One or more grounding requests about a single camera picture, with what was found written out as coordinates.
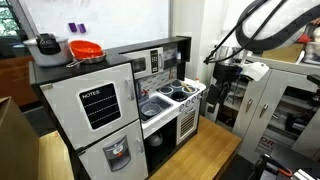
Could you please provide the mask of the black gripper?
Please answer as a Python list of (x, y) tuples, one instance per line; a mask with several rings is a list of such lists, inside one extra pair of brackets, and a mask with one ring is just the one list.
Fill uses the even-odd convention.
[[(227, 65), (217, 63), (214, 67), (213, 77), (217, 80), (218, 84), (223, 84), (222, 91), (221, 91), (221, 103), (223, 104), (228, 96), (230, 91), (230, 82), (234, 82), (241, 73), (242, 69), (236, 65)], [(220, 96), (220, 89), (211, 84), (208, 95), (207, 95), (207, 102), (211, 105), (215, 105), (218, 102)]]

